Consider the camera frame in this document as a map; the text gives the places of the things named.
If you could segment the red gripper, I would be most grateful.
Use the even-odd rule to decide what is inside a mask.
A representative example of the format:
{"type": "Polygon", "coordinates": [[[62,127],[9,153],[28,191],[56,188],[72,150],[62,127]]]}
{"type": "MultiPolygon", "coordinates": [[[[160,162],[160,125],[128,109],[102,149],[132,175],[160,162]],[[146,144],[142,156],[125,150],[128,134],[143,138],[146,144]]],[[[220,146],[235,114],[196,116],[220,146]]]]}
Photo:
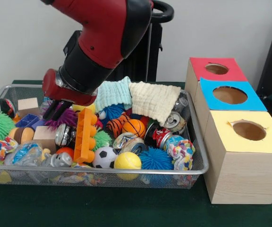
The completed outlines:
{"type": "Polygon", "coordinates": [[[53,99],[49,108],[43,114],[43,119],[58,120],[72,104],[89,106],[97,97],[97,89],[92,94],[85,94],[72,89],[54,69],[48,69],[44,75],[42,89],[46,97],[53,99]]]}

